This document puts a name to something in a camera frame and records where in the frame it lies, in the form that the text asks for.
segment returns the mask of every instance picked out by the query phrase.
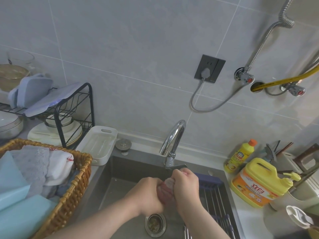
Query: hand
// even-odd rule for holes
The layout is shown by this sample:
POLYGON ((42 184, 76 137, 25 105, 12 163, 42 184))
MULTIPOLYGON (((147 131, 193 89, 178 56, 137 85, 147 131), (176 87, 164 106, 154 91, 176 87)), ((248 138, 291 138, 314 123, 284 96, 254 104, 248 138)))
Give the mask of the hand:
POLYGON ((183 218, 183 211, 190 206, 202 206, 199 199, 198 177, 189 169, 175 169, 172 174, 175 180, 174 196, 178 213, 183 218))
POLYGON ((143 214, 150 216, 156 213, 162 213, 164 205, 157 197, 156 188, 162 181, 159 178, 142 178, 137 185, 131 189, 124 199, 130 201, 134 207, 136 216, 143 214))

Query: faucet spout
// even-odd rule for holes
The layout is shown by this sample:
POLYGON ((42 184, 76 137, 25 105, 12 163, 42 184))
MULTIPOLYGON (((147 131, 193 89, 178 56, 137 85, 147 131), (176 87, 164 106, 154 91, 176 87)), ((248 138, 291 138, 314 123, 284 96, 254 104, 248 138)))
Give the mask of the faucet spout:
POLYGON ((181 136, 183 135, 183 132, 186 128, 186 121, 185 120, 180 120, 178 121, 175 126, 171 129, 170 133, 166 137, 161 149, 159 150, 159 153, 161 155, 166 155, 170 144, 173 142, 175 139, 175 142, 173 144, 172 150, 168 153, 165 161, 165 166, 166 167, 172 167, 174 166, 174 159, 176 156, 176 149, 177 146, 181 140, 181 136))

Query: forearm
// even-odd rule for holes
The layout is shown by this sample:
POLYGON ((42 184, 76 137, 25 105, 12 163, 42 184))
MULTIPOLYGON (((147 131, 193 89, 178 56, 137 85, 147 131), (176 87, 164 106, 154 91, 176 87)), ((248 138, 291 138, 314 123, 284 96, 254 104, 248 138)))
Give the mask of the forearm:
POLYGON ((49 239, 108 239, 122 224, 136 216, 138 211, 134 204, 123 198, 92 217, 55 233, 49 239))
POLYGON ((193 238, 229 239, 229 236, 201 204, 189 204, 182 211, 181 217, 193 238))

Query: orange cap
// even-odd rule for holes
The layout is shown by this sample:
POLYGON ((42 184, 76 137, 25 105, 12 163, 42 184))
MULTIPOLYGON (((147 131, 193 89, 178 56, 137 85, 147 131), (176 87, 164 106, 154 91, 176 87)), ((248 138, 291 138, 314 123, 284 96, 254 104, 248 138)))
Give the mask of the orange cap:
POLYGON ((248 142, 248 144, 250 145, 250 146, 256 146, 257 145, 257 141, 255 140, 255 139, 251 139, 249 142, 248 142))

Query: yellow gas hose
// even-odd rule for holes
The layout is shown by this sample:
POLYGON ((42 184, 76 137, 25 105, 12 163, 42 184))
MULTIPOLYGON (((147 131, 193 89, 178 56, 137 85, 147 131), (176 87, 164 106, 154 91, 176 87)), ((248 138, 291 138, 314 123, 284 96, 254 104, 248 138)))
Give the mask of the yellow gas hose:
POLYGON ((271 86, 282 85, 282 84, 286 84, 286 83, 291 83, 291 82, 303 80, 305 78, 308 78, 309 76, 312 76, 314 73, 317 73, 318 71, 319 71, 319 65, 314 67, 312 70, 304 73, 303 75, 295 76, 295 77, 291 77, 291 78, 286 78, 283 80, 277 80, 277 81, 266 83, 266 84, 262 84, 262 85, 256 86, 255 88, 251 89, 251 91, 258 91, 260 89, 264 89, 264 88, 271 87, 271 86))

